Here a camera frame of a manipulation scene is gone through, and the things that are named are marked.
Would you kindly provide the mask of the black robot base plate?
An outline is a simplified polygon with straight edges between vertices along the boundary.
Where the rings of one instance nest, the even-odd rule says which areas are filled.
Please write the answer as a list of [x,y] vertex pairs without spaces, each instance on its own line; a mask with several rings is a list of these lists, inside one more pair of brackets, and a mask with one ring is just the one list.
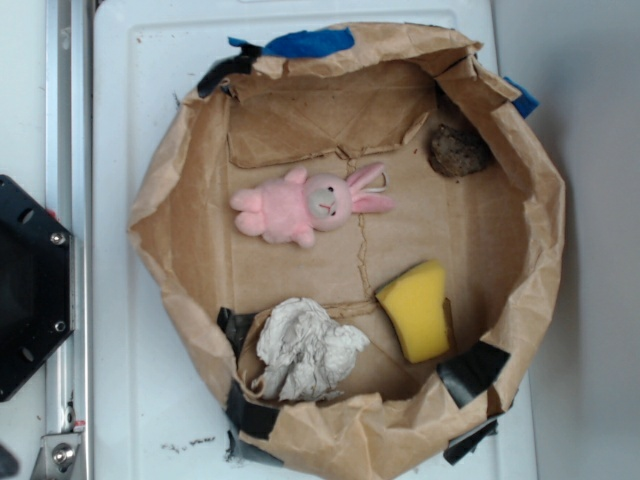
[[1,400],[10,400],[72,332],[72,234],[1,176]]

